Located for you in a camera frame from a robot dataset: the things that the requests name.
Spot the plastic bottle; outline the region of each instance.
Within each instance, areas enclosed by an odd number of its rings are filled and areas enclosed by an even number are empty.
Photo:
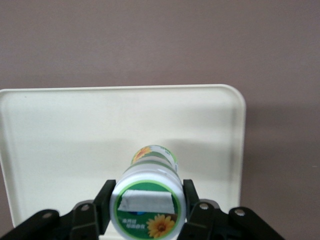
[[[115,229],[129,240],[169,240],[181,230],[186,201],[177,161],[166,148],[149,145],[133,157],[110,199]]]

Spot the gray wall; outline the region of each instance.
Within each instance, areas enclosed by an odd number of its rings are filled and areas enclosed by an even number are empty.
[[[247,103],[241,204],[319,239],[320,1],[0,1],[1,89],[217,83]]]

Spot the product label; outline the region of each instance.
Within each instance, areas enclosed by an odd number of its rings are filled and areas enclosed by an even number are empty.
[[[175,156],[165,147],[159,145],[150,145],[141,148],[133,157],[131,164],[138,162],[147,157],[157,157],[166,161],[177,171],[178,165]]]
[[[114,206],[120,228],[134,239],[166,237],[180,220],[181,206],[171,189],[156,181],[138,181],[123,189]]]

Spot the yellow flower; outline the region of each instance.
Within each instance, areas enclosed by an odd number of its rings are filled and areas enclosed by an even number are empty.
[[[149,236],[156,239],[169,233],[174,227],[175,222],[171,220],[171,216],[165,217],[163,214],[158,214],[154,217],[154,220],[149,219],[146,224],[148,225]]]
[[[138,161],[140,158],[142,158],[144,155],[151,153],[151,148],[149,146],[145,146],[141,148],[133,157],[132,163],[134,164],[136,161]]]

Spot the white cylinder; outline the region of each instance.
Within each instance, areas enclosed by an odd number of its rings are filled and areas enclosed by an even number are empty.
[[[186,201],[177,161],[164,147],[140,149],[116,184],[110,218],[129,240],[174,238],[186,218]]]

